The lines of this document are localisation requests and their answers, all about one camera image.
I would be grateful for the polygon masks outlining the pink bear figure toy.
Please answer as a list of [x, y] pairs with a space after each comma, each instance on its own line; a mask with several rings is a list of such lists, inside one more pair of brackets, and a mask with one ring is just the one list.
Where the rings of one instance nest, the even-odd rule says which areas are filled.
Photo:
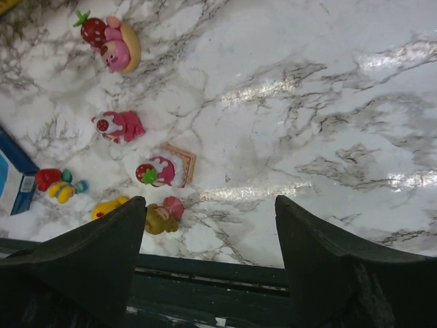
[[94, 128], [115, 144], [127, 144], [145, 134], [141, 120], [134, 111], [105, 111], [91, 119]]

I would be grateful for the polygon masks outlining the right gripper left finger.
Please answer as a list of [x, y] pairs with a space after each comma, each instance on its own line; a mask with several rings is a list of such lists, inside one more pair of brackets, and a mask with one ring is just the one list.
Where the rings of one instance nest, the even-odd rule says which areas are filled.
[[2, 327], [119, 327], [145, 225], [135, 196], [100, 219], [1, 259]]

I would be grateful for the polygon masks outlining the strawberry pink bear donut toy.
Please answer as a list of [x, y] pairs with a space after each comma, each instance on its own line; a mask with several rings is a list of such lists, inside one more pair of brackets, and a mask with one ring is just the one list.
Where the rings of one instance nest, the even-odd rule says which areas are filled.
[[136, 31], [115, 16], [105, 20], [92, 17], [91, 12], [76, 11], [74, 26], [93, 51], [100, 55], [110, 73], [133, 72], [141, 60], [141, 43]]

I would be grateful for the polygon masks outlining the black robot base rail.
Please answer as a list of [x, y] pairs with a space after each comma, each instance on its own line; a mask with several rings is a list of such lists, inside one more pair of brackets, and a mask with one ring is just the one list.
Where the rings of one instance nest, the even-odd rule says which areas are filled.
[[[40, 243], [1, 240], [9, 255]], [[291, 327], [283, 269], [138, 255], [119, 327]]]

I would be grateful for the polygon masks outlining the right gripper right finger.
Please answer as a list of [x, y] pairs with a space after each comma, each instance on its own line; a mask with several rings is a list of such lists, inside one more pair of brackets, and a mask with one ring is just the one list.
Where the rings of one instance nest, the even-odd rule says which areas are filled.
[[435, 327], [436, 259], [347, 232], [280, 195], [295, 327]]

